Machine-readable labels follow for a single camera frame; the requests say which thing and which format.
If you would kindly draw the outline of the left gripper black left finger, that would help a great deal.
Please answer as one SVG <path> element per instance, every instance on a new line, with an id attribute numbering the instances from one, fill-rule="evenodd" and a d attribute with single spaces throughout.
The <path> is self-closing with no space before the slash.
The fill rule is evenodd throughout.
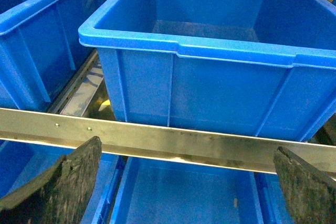
<path id="1" fill-rule="evenodd" d="M 1 223 L 81 223 L 102 155 L 94 136 L 1 198 Z"/>

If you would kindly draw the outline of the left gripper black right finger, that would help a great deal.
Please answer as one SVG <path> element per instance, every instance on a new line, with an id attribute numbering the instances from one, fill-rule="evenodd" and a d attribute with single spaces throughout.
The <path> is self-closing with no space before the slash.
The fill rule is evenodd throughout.
<path id="1" fill-rule="evenodd" d="M 335 180 L 280 146 L 273 162 L 294 223 L 335 223 Z"/>

